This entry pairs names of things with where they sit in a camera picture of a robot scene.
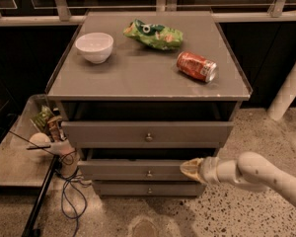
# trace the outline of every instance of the gray floor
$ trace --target gray floor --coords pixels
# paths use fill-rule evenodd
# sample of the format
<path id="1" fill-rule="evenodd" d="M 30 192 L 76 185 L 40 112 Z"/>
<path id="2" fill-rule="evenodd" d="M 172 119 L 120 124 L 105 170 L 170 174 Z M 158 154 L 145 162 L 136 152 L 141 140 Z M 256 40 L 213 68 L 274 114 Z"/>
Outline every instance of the gray floor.
<path id="1" fill-rule="evenodd" d="M 264 109 L 239 110 L 221 158 L 255 151 L 296 176 L 296 108 L 281 121 Z M 65 174 L 73 166 L 66 166 Z M 41 236 L 71 236 L 75 221 L 61 212 L 63 181 L 54 178 L 37 219 Z M 91 187 L 79 188 L 88 207 L 77 236 L 296 236 L 296 209 L 273 191 L 254 194 L 229 185 L 208 186 L 201 197 L 99 199 Z M 83 203 L 70 193 L 77 210 Z M 0 196 L 0 236 L 20 236 L 32 197 Z"/>

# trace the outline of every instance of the green chip bag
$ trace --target green chip bag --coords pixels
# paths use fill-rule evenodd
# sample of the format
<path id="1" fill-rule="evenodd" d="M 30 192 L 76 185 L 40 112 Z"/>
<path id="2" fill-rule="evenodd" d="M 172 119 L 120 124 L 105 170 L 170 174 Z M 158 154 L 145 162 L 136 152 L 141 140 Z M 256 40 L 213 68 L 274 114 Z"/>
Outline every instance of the green chip bag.
<path id="1" fill-rule="evenodd" d="M 138 40 L 150 47 L 161 50 L 173 50 L 181 46 L 183 33 L 179 30 L 162 25 L 145 24 L 140 20 L 134 20 L 123 34 L 134 40 Z"/>

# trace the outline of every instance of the drawer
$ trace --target drawer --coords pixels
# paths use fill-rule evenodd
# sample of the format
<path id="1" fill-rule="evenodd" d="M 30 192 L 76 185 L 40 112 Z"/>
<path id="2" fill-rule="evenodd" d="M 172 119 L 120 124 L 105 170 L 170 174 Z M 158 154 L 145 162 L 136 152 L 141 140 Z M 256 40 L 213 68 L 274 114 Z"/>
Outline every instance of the drawer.
<path id="1" fill-rule="evenodd" d="M 80 161 L 86 180 L 190 181 L 180 171 L 180 160 L 93 160 Z"/>
<path id="2" fill-rule="evenodd" d="M 224 146 L 231 121 L 64 121 L 74 147 L 204 147 Z"/>
<path id="3" fill-rule="evenodd" d="M 197 197 L 205 185 L 197 182 L 92 182 L 96 194 L 122 197 Z"/>

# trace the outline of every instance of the aluminum can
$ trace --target aluminum can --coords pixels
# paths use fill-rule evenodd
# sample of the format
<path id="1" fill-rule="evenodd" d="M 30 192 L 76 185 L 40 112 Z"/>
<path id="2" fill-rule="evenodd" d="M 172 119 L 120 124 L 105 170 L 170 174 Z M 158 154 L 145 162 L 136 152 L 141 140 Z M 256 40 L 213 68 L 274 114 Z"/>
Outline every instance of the aluminum can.
<path id="1" fill-rule="evenodd" d="M 216 75 L 217 64 L 203 56 L 184 51 L 178 56 L 177 67 L 183 73 L 208 83 Z"/>

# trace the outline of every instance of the gray countertop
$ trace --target gray countertop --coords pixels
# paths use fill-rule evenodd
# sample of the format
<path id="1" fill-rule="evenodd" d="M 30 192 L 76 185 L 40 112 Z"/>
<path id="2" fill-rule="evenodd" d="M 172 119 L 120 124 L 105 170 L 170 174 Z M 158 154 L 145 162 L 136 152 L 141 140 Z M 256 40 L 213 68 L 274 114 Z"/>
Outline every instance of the gray countertop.
<path id="1" fill-rule="evenodd" d="M 123 35 L 134 19 L 184 33 L 179 50 L 161 51 Z M 114 39 L 112 54 L 93 64 L 72 45 L 51 86 L 51 100 L 248 100 L 251 88 L 237 67 L 209 12 L 91 12 L 78 35 L 103 32 Z M 218 74 L 208 84 L 181 73 L 177 57 L 191 51 L 213 60 Z"/>

